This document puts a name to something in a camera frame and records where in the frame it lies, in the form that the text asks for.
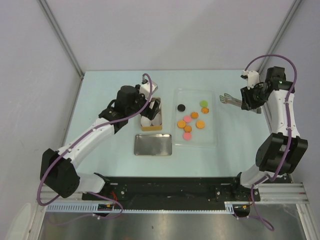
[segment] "black disc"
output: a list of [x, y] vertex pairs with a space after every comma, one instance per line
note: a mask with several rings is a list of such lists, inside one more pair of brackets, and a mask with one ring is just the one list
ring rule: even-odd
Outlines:
[[184, 112], [186, 110], [186, 106], [185, 105], [183, 105], [183, 104], [179, 104], [178, 105], [178, 111], [179, 112]]

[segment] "pink disc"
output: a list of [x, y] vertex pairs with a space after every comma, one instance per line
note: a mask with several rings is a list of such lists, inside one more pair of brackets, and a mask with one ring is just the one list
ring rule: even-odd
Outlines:
[[188, 124], [188, 123], [191, 123], [192, 118], [188, 115], [188, 116], [185, 116], [183, 120]]
[[183, 139], [189, 141], [192, 138], [192, 134], [190, 132], [185, 132], [183, 134]]

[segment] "table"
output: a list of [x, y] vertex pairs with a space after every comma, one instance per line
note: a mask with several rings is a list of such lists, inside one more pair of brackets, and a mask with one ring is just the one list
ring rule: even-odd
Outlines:
[[[104, 110], [123, 85], [140, 84], [145, 71], [87, 71], [71, 119], [66, 142], [82, 134]], [[157, 70], [147, 71], [158, 84], [154, 97], [161, 97], [162, 131], [143, 132], [137, 116], [113, 137], [104, 141], [80, 164], [80, 173], [116, 177], [232, 177], [250, 168], [256, 152], [269, 136], [265, 116], [222, 104], [219, 95], [229, 93], [241, 99], [246, 81], [240, 70]], [[218, 128], [218, 146], [172, 147], [171, 156], [135, 156], [137, 134], [172, 130], [176, 89], [213, 90]]]

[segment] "metal plate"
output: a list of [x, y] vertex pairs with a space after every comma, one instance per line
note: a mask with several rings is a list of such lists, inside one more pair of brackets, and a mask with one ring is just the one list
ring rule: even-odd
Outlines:
[[172, 154], [172, 136], [170, 134], [136, 135], [134, 155], [170, 156]]

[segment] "metal frame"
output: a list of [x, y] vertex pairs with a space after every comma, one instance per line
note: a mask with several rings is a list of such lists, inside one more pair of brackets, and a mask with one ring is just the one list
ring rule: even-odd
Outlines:
[[[43, 10], [46, 18], [48, 19], [50, 25], [52, 26], [53, 31], [57, 35], [59, 41], [61, 42], [62, 47], [64, 48], [67, 56], [71, 60], [76, 72], [81, 77], [81, 80], [84, 76], [83, 71], [81, 70], [81, 67], [73, 54], [73, 51], [70, 48], [70, 45], [68, 44], [62, 30], [60, 29], [57, 20], [54, 17], [54, 14], [52, 10], [50, 9], [48, 3], [46, 0], [37, 0], [41, 9]], [[289, 24], [291, 23], [293, 17], [295, 16], [296, 12], [298, 11], [299, 7], [301, 6], [303, 0], [295, 0], [294, 3], [291, 5], [291, 8], [289, 12], [287, 13], [285, 19], [283, 20], [275, 38], [273, 39], [267, 54], [271, 54], [275, 51], [277, 48], [279, 42], [282, 39], [282, 36], [284, 35], [286, 29], [288, 28]], [[261, 65], [258, 68], [258, 72], [261, 73], [267, 63], [269, 58], [265, 58]], [[263, 110], [265, 112], [266, 121], [268, 124], [269, 129], [270, 123], [271, 123], [271, 115], [270, 115], [270, 109], [268, 105], [263, 106]], [[295, 184], [295, 183], [263, 183], [259, 186], [259, 192], [260, 192], [260, 198], [261, 201], [257, 202], [257, 204], [296, 204], [301, 223], [303, 225], [303, 229], [305, 232], [305, 235], [308, 240], [316, 240], [320, 239], [319, 230], [316, 227], [315, 219], [313, 217], [311, 207], [308, 201], [308, 197], [306, 195], [306, 191], [304, 189], [304, 186], [302, 183]], [[46, 202], [46, 200], [50, 200], [53, 197], [56, 196], [56, 193], [53, 192], [50, 188], [47, 186], [44, 186], [41, 192], [42, 200]], [[39, 237], [42, 222], [44, 220], [45, 212], [48, 209], [50, 212], [59, 212], [59, 209], [68, 209], [68, 212], [85, 212], [84, 210], [90, 209], [89, 206], [92, 206], [93, 208], [97, 206], [98, 203], [111, 203], [109, 201], [83, 201], [82, 200], [82, 192], [76, 192], [69, 198], [58, 198], [54, 204], [48, 207], [42, 207], [37, 206], [36, 212], [34, 215], [34, 218], [32, 220], [32, 226], [28, 233], [28, 240], [36, 240]], [[230, 206], [232, 204], [241, 204], [241, 202], [225, 202], [226, 211], [221, 213], [231, 213]], [[143, 212], [143, 213], [171, 213], [171, 211], [136, 211], [136, 212]]]

